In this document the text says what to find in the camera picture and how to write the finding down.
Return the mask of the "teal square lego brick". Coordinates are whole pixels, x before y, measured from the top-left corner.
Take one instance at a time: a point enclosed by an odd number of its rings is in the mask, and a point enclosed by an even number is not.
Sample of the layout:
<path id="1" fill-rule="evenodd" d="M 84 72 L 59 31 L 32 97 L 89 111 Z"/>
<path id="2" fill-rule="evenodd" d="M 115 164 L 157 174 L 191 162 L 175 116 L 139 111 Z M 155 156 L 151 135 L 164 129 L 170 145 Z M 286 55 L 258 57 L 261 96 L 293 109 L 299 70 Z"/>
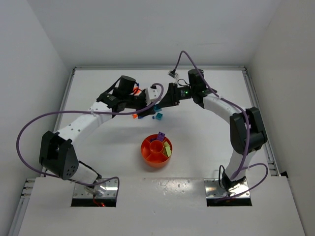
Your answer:
<path id="1" fill-rule="evenodd" d="M 157 113 L 155 116 L 155 119 L 157 120 L 162 120 L 163 114 L 162 113 Z"/>

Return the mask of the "lime green purple lego brick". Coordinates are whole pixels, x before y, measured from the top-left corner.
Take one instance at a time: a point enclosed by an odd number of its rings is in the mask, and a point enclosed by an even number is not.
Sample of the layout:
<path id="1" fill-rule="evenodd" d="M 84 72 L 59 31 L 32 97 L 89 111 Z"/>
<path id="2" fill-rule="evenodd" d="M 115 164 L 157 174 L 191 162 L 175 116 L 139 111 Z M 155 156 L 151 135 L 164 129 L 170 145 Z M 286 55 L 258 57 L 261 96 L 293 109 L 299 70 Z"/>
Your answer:
<path id="1" fill-rule="evenodd" d="M 164 150 L 167 157 L 170 157 L 172 155 L 171 147 L 165 147 Z"/>

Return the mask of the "teal long lego brick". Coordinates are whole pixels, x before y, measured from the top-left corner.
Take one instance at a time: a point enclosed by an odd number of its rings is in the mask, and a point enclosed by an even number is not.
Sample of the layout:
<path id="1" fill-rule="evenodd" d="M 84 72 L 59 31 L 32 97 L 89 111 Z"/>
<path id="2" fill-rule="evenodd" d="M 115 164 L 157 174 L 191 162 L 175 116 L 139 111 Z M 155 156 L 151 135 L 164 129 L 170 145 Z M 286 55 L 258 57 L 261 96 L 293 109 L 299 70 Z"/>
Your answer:
<path id="1" fill-rule="evenodd" d="M 155 113 L 160 112 L 161 111 L 161 107 L 158 105 L 153 106 L 153 110 Z"/>

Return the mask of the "orange lego brick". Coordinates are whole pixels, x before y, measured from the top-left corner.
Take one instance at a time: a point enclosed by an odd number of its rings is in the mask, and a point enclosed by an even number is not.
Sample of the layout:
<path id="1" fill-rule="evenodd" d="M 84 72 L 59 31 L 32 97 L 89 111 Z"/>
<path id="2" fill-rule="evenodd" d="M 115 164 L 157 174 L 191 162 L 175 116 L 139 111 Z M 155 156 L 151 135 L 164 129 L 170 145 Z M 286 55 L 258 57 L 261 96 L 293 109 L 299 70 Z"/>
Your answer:
<path id="1" fill-rule="evenodd" d="M 133 90 L 133 94 L 136 95 L 136 94 L 140 93 L 141 91 L 142 91 L 142 90 L 140 90 L 139 88 L 135 88 L 135 89 Z"/>

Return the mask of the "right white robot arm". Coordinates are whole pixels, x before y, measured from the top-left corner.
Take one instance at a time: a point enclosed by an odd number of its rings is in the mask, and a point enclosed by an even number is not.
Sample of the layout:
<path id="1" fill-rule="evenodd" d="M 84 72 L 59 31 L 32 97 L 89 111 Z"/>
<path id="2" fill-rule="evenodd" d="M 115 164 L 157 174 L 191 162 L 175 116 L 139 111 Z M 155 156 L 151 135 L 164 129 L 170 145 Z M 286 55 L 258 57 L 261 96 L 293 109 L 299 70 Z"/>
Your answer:
<path id="1" fill-rule="evenodd" d="M 233 153 L 220 177 L 220 186 L 228 191 L 242 183 L 255 153 L 267 142 L 267 134 L 258 108 L 242 108 L 219 97 L 209 88 L 202 69 L 188 71 L 189 83 L 179 86 L 170 83 L 159 108 L 179 105 L 181 100 L 192 99 L 201 108 L 211 111 L 229 124 Z"/>

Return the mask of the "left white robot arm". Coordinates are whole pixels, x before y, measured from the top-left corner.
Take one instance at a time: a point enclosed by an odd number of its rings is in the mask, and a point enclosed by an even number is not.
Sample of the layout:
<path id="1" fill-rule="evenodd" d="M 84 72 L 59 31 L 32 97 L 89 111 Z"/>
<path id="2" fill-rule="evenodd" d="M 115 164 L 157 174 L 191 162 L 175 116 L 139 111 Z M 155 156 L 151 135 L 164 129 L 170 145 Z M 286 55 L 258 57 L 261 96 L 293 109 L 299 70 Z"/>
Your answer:
<path id="1" fill-rule="evenodd" d="M 91 167 L 80 162 L 76 149 L 102 124 L 124 109 L 146 112 L 159 100 L 163 89 L 152 85 L 139 94 L 137 82 L 129 76 L 121 76 L 105 92 L 101 93 L 86 113 L 56 132 L 42 136 L 39 162 L 42 167 L 63 180 L 93 185 L 101 176 Z"/>

